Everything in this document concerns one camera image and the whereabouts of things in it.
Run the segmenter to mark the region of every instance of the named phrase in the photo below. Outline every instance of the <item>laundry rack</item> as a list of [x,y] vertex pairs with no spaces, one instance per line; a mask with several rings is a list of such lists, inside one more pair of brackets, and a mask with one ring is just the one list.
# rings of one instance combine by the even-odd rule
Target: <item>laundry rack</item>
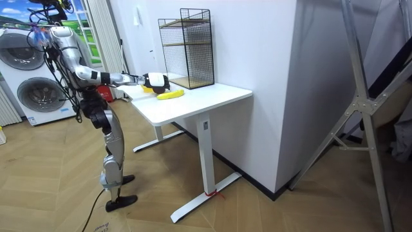
[[[377,139],[376,131],[373,123],[373,114],[386,102],[390,95],[395,92],[406,80],[412,75],[412,62],[406,61],[403,69],[394,76],[392,82],[385,88],[385,90],[375,99],[372,99],[368,93],[368,86],[366,84],[365,71],[363,65],[363,59],[361,55],[361,49],[359,46],[359,40],[355,29],[355,22],[353,16],[353,8],[351,0],[341,0],[342,14],[344,24],[346,28],[346,35],[348,38],[348,45],[350,50],[350,57],[352,68],[355,76],[356,95],[352,102],[343,113],[342,117],[337,121],[336,125],[332,128],[329,134],[324,138],[321,145],[317,148],[315,153],[310,157],[310,160],[305,164],[304,168],[298,173],[292,183],[289,185],[289,189],[293,190],[297,183],[301,180],[303,175],[312,167],[316,160],[320,157],[323,151],[328,145],[336,140],[342,150],[356,150],[356,151],[368,151],[371,157],[371,164],[373,169],[373,176],[375,178],[380,210],[382,214],[383,224],[385,232],[393,231],[393,223],[391,218],[391,211],[389,210],[388,196],[384,185],[384,179],[382,174],[382,167],[380,163],[379,154],[377,151]],[[407,7],[407,0],[400,0],[400,8],[404,20],[404,28],[408,44],[412,43],[409,12]],[[338,138],[338,134],[346,124],[348,119],[356,112],[362,114],[364,123],[364,129],[366,132],[366,139],[368,141],[368,147],[366,148],[351,148],[348,147],[342,139]]]

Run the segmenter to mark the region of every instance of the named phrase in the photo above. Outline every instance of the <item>herringbone floor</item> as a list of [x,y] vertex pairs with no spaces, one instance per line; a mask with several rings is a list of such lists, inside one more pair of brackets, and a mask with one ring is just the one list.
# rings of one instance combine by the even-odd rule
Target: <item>herringbone floor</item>
[[[294,192],[275,202],[240,179],[177,224],[170,214],[202,193],[198,146],[186,135],[140,153],[134,146],[154,139],[152,127],[126,102],[112,104],[126,138],[125,173],[136,180],[122,194],[137,194],[128,208],[106,213],[108,193],[99,199],[86,231],[337,232],[382,231],[379,205],[364,152],[332,148]],[[176,130],[165,126],[164,133]],[[38,127],[5,127],[0,146],[0,231],[81,231],[102,187],[105,156],[101,132],[87,119],[66,119]],[[215,159],[216,180],[232,172]],[[384,156],[389,199],[397,231],[412,231],[410,164]]]

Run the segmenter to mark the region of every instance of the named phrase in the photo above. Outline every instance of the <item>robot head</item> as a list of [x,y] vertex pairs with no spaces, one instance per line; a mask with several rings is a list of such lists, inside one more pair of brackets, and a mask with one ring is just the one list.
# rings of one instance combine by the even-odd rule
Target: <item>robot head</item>
[[[39,3],[43,5],[43,10],[30,10],[30,21],[31,16],[43,13],[49,24],[60,23],[62,20],[67,20],[67,15],[64,10],[71,10],[71,2],[69,0],[29,0],[32,3]],[[49,15],[48,12],[51,10],[57,10],[58,14]]]

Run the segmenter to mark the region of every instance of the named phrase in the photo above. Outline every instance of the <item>robot leg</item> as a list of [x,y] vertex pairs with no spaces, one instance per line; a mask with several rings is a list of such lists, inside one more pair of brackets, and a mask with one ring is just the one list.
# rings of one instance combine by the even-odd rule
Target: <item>robot leg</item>
[[117,116],[110,107],[103,112],[104,114],[97,115],[102,117],[98,117],[99,121],[106,121],[106,123],[103,124],[108,125],[102,127],[108,155],[104,158],[104,172],[102,172],[100,176],[100,183],[111,193],[111,200],[106,204],[106,211],[110,212],[135,203],[137,196],[120,196],[122,185],[134,180],[135,176],[128,175],[123,177],[124,138],[122,128],[120,127]]

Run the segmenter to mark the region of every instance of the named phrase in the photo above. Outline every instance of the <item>washing machine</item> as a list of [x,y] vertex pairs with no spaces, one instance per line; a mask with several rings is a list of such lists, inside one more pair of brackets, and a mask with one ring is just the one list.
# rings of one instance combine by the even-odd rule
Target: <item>washing machine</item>
[[0,36],[0,72],[32,126],[75,115],[71,102],[44,63],[29,31],[7,29]]

